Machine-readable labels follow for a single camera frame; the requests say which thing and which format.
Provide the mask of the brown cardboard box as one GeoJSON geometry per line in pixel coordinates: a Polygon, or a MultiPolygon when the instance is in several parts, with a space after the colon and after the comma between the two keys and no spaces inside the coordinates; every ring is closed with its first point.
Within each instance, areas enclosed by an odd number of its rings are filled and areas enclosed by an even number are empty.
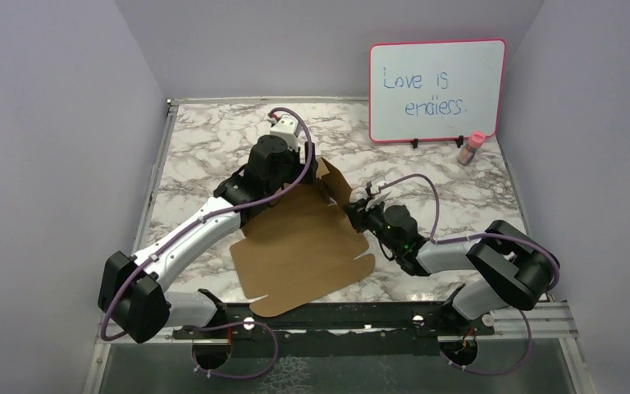
{"type": "Polygon", "coordinates": [[[254,314],[282,315],[372,273],[368,240],[343,210],[351,193],[341,171],[319,158],[314,184],[296,186],[243,227],[230,252],[254,314]]]}

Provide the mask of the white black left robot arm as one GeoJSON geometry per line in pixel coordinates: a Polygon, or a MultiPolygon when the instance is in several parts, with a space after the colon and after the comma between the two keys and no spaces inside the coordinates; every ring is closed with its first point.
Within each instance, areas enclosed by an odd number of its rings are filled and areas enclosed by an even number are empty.
{"type": "Polygon", "coordinates": [[[127,255],[112,254],[103,269],[98,307],[103,311],[100,337],[114,341],[128,335],[144,343],[161,329],[195,326],[206,337],[221,333],[225,315],[219,299],[206,291],[173,293],[171,284],[201,254],[238,231],[300,183],[311,184],[317,172],[315,145],[305,156],[285,138],[264,135],[249,160],[213,191],[188,220],[155,245],[127,255]]]}

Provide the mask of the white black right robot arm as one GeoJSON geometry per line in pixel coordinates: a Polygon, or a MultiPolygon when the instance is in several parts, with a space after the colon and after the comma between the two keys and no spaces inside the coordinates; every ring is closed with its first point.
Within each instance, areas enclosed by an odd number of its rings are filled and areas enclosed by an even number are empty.
{"type": "Polygon", "coordinates": [[[559,260],[503,220],[495,220],[483,233],[434,241],[419,233],[417,221],[403,205],[361,199],[346,204],[344,211],[355,231],[372,233],[379,246],[390,251],[386,258],[410,276],[454,270],[480,274],[480,279],[456,289],[432,315],[436,325],[453,334],[495,309],[532,310],[559,281],[559,260]]]}

